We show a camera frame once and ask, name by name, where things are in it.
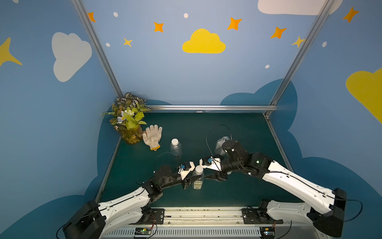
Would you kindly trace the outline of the tall clear labelled bottle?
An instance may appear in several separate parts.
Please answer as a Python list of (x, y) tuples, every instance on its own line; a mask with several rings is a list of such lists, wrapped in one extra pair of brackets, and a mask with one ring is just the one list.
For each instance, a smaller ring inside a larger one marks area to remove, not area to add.
[(204, 180), (204, 173), (201, 175), (202, 176), (202, 180), (201, 181), (196, 181), (193, 183), (193, 188), (195, 190), (200, 190), (202, 188), (202, 185), (203, 185), (203, 180)]

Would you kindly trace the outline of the white bottle cap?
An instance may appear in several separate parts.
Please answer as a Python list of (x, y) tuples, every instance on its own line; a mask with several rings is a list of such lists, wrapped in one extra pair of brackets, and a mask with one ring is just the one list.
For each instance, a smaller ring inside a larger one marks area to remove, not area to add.
[(179, 144), (179, 140), (176, 139), (176, 138), (173, 138), (173, 139), (171, 140), (171, 144), (172, 144), (173, 146), (177, 146), (177, 145)]
[(203, 169), (203, 167), (200, 166), (200, 165), (196, 166), (196, 168), (195, 168), (195, 174), (196, 174), (196, 175), (202, 175), (203, 173), (204, 173), (204, 169)]

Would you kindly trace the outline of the square clear plastic bottle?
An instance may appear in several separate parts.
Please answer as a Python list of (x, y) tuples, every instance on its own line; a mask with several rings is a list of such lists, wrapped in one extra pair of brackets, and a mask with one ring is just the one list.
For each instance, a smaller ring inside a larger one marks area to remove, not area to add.
[(219, 154), (219, 155), (225, 155), (226, 152), (224, 151), (224, 149), (222, 148), (222, 145), (226, 142), (226, 141), (229, 141), (230, 140), (230, 137), (228, 136), (224, 136), (222, 137), (221, 139), (219, 139), (217, 142), (216, 142), (216, 146), (215, 146), (215, 154)]

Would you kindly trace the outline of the round clear plastic bottle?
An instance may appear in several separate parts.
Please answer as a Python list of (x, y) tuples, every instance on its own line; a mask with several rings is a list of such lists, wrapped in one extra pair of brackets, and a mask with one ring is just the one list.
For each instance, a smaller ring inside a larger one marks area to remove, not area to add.
[(177, 146), (170, 145), (170, 150), (175, 159), (180, 159), (182, 156), (182, 145), (179, 142)]

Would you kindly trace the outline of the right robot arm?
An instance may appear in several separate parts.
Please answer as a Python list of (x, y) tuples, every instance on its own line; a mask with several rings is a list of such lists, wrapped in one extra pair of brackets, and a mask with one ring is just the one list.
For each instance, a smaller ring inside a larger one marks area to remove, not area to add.
[(266, 217), (275, 221), (308, 222), (330, 237), (342, 236), (347, 200), (344, 190), (314, 184), (262, 153), (249, 153), (236, 140), (226, 141), (222, 150), (227, 154), (227, 159), (219, 156), (200, 159), (200, 166), (216, 171), (213, 174), (215, 180), (225, 180), (228, 172), (241, 171), (274, 184), (302, 200), (302, 203), (264, 201), (260, 210)]

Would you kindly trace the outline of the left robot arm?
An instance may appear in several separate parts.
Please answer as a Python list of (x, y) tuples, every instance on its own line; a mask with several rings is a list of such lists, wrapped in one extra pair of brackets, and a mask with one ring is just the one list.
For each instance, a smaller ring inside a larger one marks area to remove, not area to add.
[(147, 222), (152, 211), (149, 205), (163, 196), (163, 189), (180, 184), (187, 189), (201, 178), (192, 174), (194, 169), (192, 165), (185, 171), (181, 166), (179, 174), (163, 166), (129, 194), (107, 202), (88, 201), (63, 225), (65, 238), (100, 239), (120, 227)]

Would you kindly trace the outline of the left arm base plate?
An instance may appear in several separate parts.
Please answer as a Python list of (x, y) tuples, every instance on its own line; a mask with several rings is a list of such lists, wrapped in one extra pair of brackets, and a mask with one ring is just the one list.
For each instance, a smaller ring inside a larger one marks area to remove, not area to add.
[(165, 218), (165, 209), (163, 208), (144, 208), (142, 209), (142, 217), (134, 225), (148, 225), (155, 223), (163, 225)]

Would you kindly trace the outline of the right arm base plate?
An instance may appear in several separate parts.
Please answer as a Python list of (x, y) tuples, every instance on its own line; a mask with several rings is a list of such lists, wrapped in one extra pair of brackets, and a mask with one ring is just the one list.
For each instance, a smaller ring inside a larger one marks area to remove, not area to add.
[(241, 209), (244, 224), (283, 224), (283, 220), (272, 219), (265, 210), (247, 207)]

